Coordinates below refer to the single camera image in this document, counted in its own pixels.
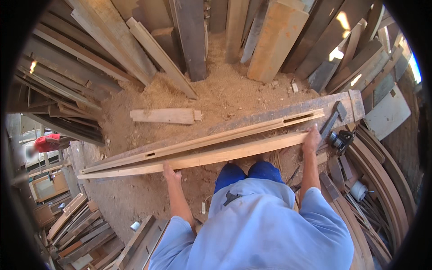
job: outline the hand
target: hand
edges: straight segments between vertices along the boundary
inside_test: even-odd
[[[306,136],[303,143],[303,153],[315,153],[321,142],[321,134],[318,131],[318,125],[314,124],[312,128],[308,128],[306,131],[308,131],[309,134]]]
[[[168,163],[168,160],[163,162],[163,173],[162,175],[166,178],[167,182],[178,181],[181,183],[181,172],[174,172]]]

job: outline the sawdust floor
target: sawdust floor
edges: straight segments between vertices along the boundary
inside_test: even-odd
[[[296,81],[293,74],[278,73],[273,83],[261,83],[246,77],[249,63],[229,65],[224,63],[224,34],[209,35],[207,68],[209,76],[201,82],[191,83],[199,96],[194,101],[178,91],[165,73],[157,73],[152,84],[143,92],[133,85],[120,83],[124,91],[101,103],[102,111],[97,115],[102,133],[109,145],[97,147],[88,143],[72,142],[68,149],[75,173],[86,165],[157,140],[173,137],[179,133],[193,132],[216,123],[276,109],[316,98],[319,95],[307,85]],[[300,91],[294,93],[291,83],[298,84]],[[131,109],[194,108],[201,110],[203,118],[194,125],[158,124],[133,122]],[[279,167],[282,178],[287,181],[301,164],[301,146],[292,146],[279,154],[267,155],[267,160]],[[254,157],[238,161],[247,172]],[[214,181],[224,162],[182,170],[183,190],[198,220],[205,222],[207,213],[201,214],[201,203],[213,194]],[[301,167],[292,184],[300,182]],[[133,235],[129,228],[134,221],[141,222],[149,214],[156,218],[169,218],[169,200],[162,173],[131,177],[112,178],[103,182],[89,182],[84,188],[120,239],[127,243]]]

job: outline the worker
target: worker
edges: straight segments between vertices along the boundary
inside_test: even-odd
[[[32,157],[36,153],[55,151],[59,149],[66,149],[70,146],[70,142],[76,139],[71,138],[62,134],[49,134],[46,136],[40,136],[35,140],[34,143],[29,144],[25,148],[25,154],[27,157]]]
[[[159,269],[349,269],[354,246],[344,221],[321,195],[315,125],[303,146],[300,210],[278,169],[257,162],[246,176],[232,163],[220,172],[208,220],[195,232],[181,173],[164,163],[171,221],[150,259]]]

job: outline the leg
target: leg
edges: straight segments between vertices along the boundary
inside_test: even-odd
[[[246,178],[246,174],[236,164],[226,163],[216,179],[215,192],[219,189],[229,186],[239,180]]]
[[[248,177],[269,179],[275,182],[284,183],[280,176],[280,171],[267,161],[258,161],[253,164],[249,169]]]

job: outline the white container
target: white container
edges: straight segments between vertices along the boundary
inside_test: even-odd
[[[360,183],[360,181],[356,181],[349,191],[349,193],[358,201],[360,202],[363,200],[366,196],[366,193],[368,192],[368,188]]]

